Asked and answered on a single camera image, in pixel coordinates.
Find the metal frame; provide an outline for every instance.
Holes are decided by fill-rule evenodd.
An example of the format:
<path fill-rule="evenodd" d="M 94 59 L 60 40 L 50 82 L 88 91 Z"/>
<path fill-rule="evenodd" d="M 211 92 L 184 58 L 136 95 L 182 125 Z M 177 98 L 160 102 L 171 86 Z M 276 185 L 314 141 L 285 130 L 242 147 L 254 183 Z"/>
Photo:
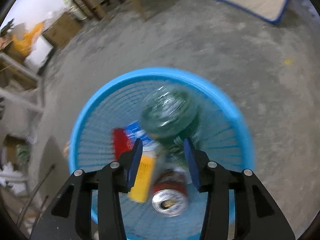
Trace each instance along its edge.
<path fill-rule="evenodd" d="M 33 72 L 30 69 L 27 69 L 11 57 L 9 57 L 7 54 L 0 52 L 0 59 L 3 59 L 5 62 L 12 65 L 12 67 L 15 67 L 25 75 L 29 76 L 30 78 L 34 79 L 37 82 L 37 104 L 31 103 L 30 101 L 24 99 L 23 97 L 13 94 L 3 88 L 0 88 L 0 96 L 7 98 L 8 100 L 20 104 L 26 108 L 29 108 L 33 111 L 36 111 L 38 113 L 43 113 L 43 107 L 44 107 L 44 90 L 43 90 L 43 79 L 39 75 L 37 75 L 35 72 Z"/>

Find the blue basket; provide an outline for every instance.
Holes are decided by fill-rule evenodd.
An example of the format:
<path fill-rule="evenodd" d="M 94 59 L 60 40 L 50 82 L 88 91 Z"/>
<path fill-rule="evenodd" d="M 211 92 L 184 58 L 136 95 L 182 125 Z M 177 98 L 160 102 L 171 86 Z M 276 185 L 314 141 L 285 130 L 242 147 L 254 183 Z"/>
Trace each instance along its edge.
<path fill-rule="evenodd" d="M 225 168 L 254 169 L 253 146 L 245 120 L 216 86 L 192 73 L 171 68 L 146 68 L 115 78 L 96 92 L 80 112 L 70 142 L 69 169 L 95 171 L 114 160 L 111 130 L 139 119 L 141 102 L 152 90 L 168 84 L 188 87 L 201 102 L 203 150 Z M 92 219 L 97 223 L 97 191 L 92 194 Z M 230 194 L 230 222 L 234 196 Z M 179 216 L 163 217 L 151 205 L 120 195 L 128 239 L 199 239 L 207 193 L 188 185 L 188 207 Z"/>

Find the gray floor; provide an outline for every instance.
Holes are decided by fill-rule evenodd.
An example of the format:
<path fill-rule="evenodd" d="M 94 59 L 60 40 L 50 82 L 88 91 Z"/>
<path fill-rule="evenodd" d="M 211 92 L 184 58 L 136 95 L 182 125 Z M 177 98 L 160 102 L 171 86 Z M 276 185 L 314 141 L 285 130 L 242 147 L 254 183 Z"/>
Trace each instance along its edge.
<path fill-rule="evenodd" d="M 142 1 L 147 22 L 119 6 L 110 24 L 87 23 L 50 62 L 31 185 L 52 162 L 55 176 L 42 196 L 68 177 L 61 152 L 101 86 L 134 69 L 175 67 L 215 83 L 241 109 L 256 145 L 256 173 L 300 235 L 320 209 L 318 15 L 308 1 L 291 0 L 274 26 L 213 0 Z"/>

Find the red can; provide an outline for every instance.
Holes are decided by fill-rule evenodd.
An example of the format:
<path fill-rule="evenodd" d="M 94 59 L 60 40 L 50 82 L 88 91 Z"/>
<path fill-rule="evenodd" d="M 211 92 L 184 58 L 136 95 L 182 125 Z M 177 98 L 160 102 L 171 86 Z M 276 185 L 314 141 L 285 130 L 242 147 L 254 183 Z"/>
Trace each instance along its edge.
<path fill-rule="evenodd" d="M 165 216 L 180 215 L 188 205 L 186 177 L 183 173 L 166 172 L 155 183 L 152 193 L 153 207 Z"/>

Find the metal pin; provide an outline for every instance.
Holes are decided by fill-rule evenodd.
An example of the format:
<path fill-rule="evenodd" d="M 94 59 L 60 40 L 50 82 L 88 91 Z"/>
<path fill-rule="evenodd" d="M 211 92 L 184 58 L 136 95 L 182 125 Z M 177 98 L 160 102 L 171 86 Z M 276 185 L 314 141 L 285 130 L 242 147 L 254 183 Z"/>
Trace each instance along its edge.
<path fill-rule="evenodd" d="M 249 170 L 249 169 L 245 169 L 243 173 L 247 176 L 251 176 L 253 174 L 252 170 Z"/>
<path fill-rule="evenodd" d="M 116 169 L 120 166 L 119 162 L 112 162 L 110 163 L 110 167 L 113 168 L 113 169 Z"/>
<path fill-rule="evenodd" d="M 73 174 L 75 176 L 80 176 L 82 174 L 82 170 L 81 169 L 75 170 L 75 172 Z"/>
<path fill-rule="evenodd" d="M 208 162 L 208 166 L 209 166 L 210 168 L 215 168 L 215 167 L 217 167 L 217 163 L 215 163 L 215 162 Z"/>

